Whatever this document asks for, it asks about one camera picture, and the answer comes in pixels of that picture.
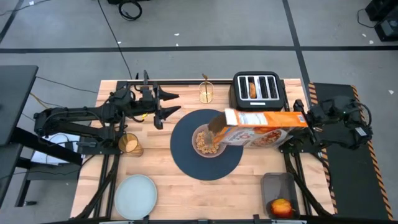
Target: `black desk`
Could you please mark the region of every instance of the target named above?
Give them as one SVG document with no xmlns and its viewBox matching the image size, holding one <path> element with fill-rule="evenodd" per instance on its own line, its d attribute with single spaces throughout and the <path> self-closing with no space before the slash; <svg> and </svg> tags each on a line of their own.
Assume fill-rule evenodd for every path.
<svg viewBox="0 0 398 224">
<path fill-rule="evenodd" d="M 24 204 L 31 180 L 48 179 L 42 175 L 40 177 L 30 175 L 30 172 L 55 173 L 62 172 L 60 169 L 65 170 L 64 167 L 55 170 L 49 165 L 37 164 L 31 162 L 30 159 L 20 157 L 23 146 L 68 161 L 74 166 L 80 166 L 82 162 L 81 154 L 62 146 L 49 147 L 51 142 L 42 139 L 40 143 L 36 135 L 16 127 L 38 69 L 35 65 L 0 66 L 0 206 L 15 167 L 27 169 L 27 175 L 25 175 L 16 203 L 18 207 Z"/>
</svg>

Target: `cable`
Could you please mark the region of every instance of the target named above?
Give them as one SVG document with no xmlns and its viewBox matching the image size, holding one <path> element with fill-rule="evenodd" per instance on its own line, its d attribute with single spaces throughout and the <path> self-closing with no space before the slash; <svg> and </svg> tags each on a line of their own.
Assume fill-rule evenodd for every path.
<svg viewBox="0 0 398 224">
<path fill-rule="evenodd" d="M 365 26 L 365 27 L 367 27 L 367 28 L 375 28 L 377 25 L 379 25 L 379 24 L 381 23 L 381 21 L 379 21 L 379 22 L 377 22 L 374 26 L 368 26 L 368 25 L 363 24 L 362 22 L 360 22 L 360 21 L 359 21 L 359 12 L 361 12 L 362 10 L 365 10 L 365 9 L 360 9 L 360 10 L 358 10 L 358 12 L 356 13 L 356 21 L 357 21 L 359 24 L 361 24 L 362 26 Z"/>
<path fill-rule="evenodd" d="M 42 173 L 42 174 L 52 174 L 52 175 L 68 175 L 68 174 L 71 174 L 71 173 L 73 173 L 73 172 L 78 172 L 78 171 L 80 171 L 81 168 L 82 168 L 90 159 L 92 159 L 94 156 L 95 156 L 95 155 L 92 155 L 91 157 L 89 157 L 88 159 L 86 159 L 86 161 L 84 161 L 84 162 L 81 164 L 81 166 L 80 166 L 79 169 L 74 170 L 74 171 L 71 171 L 71 172 L 67 172 L 67 173 L 53 173 L 53 172 L 44 172 L 44 171 L 18 172 L 18 173 L 15 173 L 15 174 L 10 174 L 10 175 L 6 175 L 6 176 L 4 176 L 4 177 L 0 177 L 0 180 L 3 180 L 4 178 L 7 178 L 7 177 L 10 177 L 10 176 L 13 176 L 13 175 L 17 175 L 17 174 L 26 174 L 26 173 L 30 173 L 30 174 L 32 174 L 32 173 Z"/>
<path fill-rule="evenodd" d="M 7 13 L 9 13 L 9 12 L 12 13 L 12 12 L 20 11 L 20 10 L 23 10 L 23 9 L 25 9 L 25 8 L 27 8 L 27 7 L 31 7 L 31 6 L 34 6 L 34 5 L 37 5 L 37 4 L 46 2 L 46 1 L 51 1 L 51 0 L 43 0 L 43 1 L 35 2 L 33 5 L 27 5 L 27 6 L 24 6 L 24 7 L 20 7 L 19 9 L 7 10 L 7 11 L 5 11 L 4 13 L 0 14 L 0 16 L 4 16 L 5 14 L 7 14 Z"/>
<path fill-rule="evenodd" d="M 144 119 L 142 119 L 142 120 L 138 120 L 137 118 L 135 118 L 135 117 L 130 117 L 133 121 L 135 121 L 135 122 L 137 122 L 137 123 L 142 123 L 142 122 L 144 122 L 145 120 Z"/>
<path fill-rule="evenodd" d="M 41 100 L 39 97 L 37 97 L 37 96 L 36 96 L 35 94 L 33 94 L 33 93 L 29 93 L 29 95 L 33 96 L 33 97 L 37 100 L 37 102 L 39 102 L 44 108 L 48 108 L 48 107 L 46 107 L 45 105 L 43 105 L 43 103 L 45 103 L 45 104 L 47 104 L 47 105 L 52 105 L 52 106 L 56 106 L 56 107 L 63 108 L 63 106 L 60 106 L 60 105 L 56 105 L 56 104 L 53 104 L 53 103 L 47 103 L 47 102 Z"/>
<path fill-rule="evenodd" d="M 29 95 L 30 95 L 30 96 L 33 96 L 33 98 L 35 98 L 35 100 L 36 100 L 38 103 L 40 103 L 45 109 L 48 109 L 48 106 L 45 106 L 45 105 L 42 103 L 41 99 L 39 99 L 36 95 L 34 95 L 33 93 L 29 93 Z"/>
<path fill-rule="evenodd" d="M 46 78 L 43 78 L 43 77 L 38 77 L 38 76 L 36 76 L 36 78 L 43 79 L 43 80 L 46 80 L 46 81 L 48 81 L 48 82 L 56 83 L 56 84 L 59 84 L 59 85 L 63 85 L 63 86 L 66 86 L 66 87 L 72 88 L 72 89 L 74 89 L 74 90 L 86 91 L 86 92 L 89 92 L 89 93 L 95 93 L 95 94 L 98 94 L 98 92 L 95 92 L 95 91 L 91 91 L 91 90 L 84 90 L 84 89 L 81 89 L 81 88 L 76 88 L 76 87 L 73 87 L 73 86 L 70 86 L 70 85 L 66 85 L 66 84 L 63 84 L 63 83 L 59 83 L 59 82 L 56 82 L 56 81 L 48 80 L 48 79 L 46 79 Z"/>
<path fill-rule="evenodd" d="M 363 103 L 360 102 L 356 102 L 358 105 L 365 107 L 366 111 L 368 112 L 368 116 L 369 116 L 369 121 L 368 121 L 368 127 L 370 127 L 370 125 L 372 124 L 372 113 L 371 110 L 368 108 L 368 106 L 366 106 Z"/>
<path fill-rule="evenodd" d="M 328 188 L 329 188 L 329 191 L 332 191 L 333 190 L 333 186 L 331 184 L 332 181 L 331 181 L 331 172 L 330 172 L 330 169 L 329 169 L 329 165 L 321 157 L 319 157 L 317 153 L 312 152 L 311 155 L 315 156 L 315 158 L 317 158 L 322 163 L 322 165 L 328 170 L 328 173 L 329 173 L 329 186 L 328 186 Z"/>
<path fill-rule="evenodd" d="M 129 71 L 130 79 L 132 80 L 132 75 L 131 75 L 130 67 L 129 67 L 129 65 L 128 65 L 127 62 L 126 62 L 126 59 L 124 58 L 122 49 L 120 48 L 120 45 L 119 45 L 119 43 L 118 43 L 118 39 L 116 38 L 116 36 L 115 36 L 115 34 L 114 34 L 113 30 L 112 30 L 111 24 L 109 24 L 108 18 L 107 18 L 106 15 L 105 15 L 105 12 L 104 12 L 104 9 L 102 8 L 102 5 L 101 5 L 101 3 L 100 3 L 100 0 L 97 0 L 97 1 L 98 1 L 99 8 L 101 9 L 102 15 L 104 15 L 105 21 L 106 21 L 106 23 L 108 24 L 108 27 L 109 27 L 109 29 L 110 29 L 111 32 L 112 32 L 112 36 L 113 36 L 113 38 L 114 38 L 114 41 L 116 41 L 116 44 L 118 45 L 118 49 L 119 49 L 120 55 L 122 55 L 124 64 L 126 65 L 127 70 Z"/>
<path fill-rule="evenodd" d="M 31 120 L 31 121 L 33 121 L 33 122 L 35 122 L 35 120 L 33 119 L 33 118 L 31 118 L 30 116 L 27 116 L 26 114 L 24 114 L 24 113 L 22 113 L 22 115 L 24 115 L 27 119 L 29 119 L 29 120 Z"/>
<path fill-rule="evenodd" d="M 139 12 L 138 12 L 137 16 L 130 16 L 130 14 L 128 12 L 126 12 L 122 9 L 122 6 L 126 3 L 132 3 L 133 5 L 138 7 Z M 119 3 L 118 8 L 119 8 L 119 13 L 122 16 L 122 18 L 127 21 L 135 21 L 136 19 L 140 18 L 142 15 L 141 5 L 135 0 L 123 0 L 121 3 Z"/>
</svg>

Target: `nutrition label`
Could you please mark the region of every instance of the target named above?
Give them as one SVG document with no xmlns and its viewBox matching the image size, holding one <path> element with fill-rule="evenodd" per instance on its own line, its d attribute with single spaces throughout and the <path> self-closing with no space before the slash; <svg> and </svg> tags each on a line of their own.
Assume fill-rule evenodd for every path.
<svg viewBox="0 0 398 224">
<path fill-rule="evenodd" d="M 240 124 L 268 125 L 264 113 L 238 113 Z"/>
</svg>

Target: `cereal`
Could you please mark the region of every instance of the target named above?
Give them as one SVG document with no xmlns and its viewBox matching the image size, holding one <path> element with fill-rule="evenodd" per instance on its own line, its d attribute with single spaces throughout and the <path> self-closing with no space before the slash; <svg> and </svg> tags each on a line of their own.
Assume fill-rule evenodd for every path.
<svg viewBox="0 0 398 224">
<path fill-rule="evenodd" d="M 198 150 L 203 154 L 215 154 L 220 147 L 220 144 L 214 144 L 212 146 L 205 144 L 205 131 L 198 133 L 196 144 Z"/>
</svg>

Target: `white plate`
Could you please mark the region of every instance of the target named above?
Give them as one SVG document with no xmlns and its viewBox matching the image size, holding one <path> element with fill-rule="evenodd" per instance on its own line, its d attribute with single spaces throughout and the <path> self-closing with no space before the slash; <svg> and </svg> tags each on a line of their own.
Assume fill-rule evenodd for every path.
<svg viewBox="0 0 398 224">
<path fill-rule="evenodd" d="M 125 219 L 139 220 L 152 211 L 156 204 L 155 183 L 147 176 L 132 175 L 122 181 L 116 190 L 116 211 Z"/>
</svg>

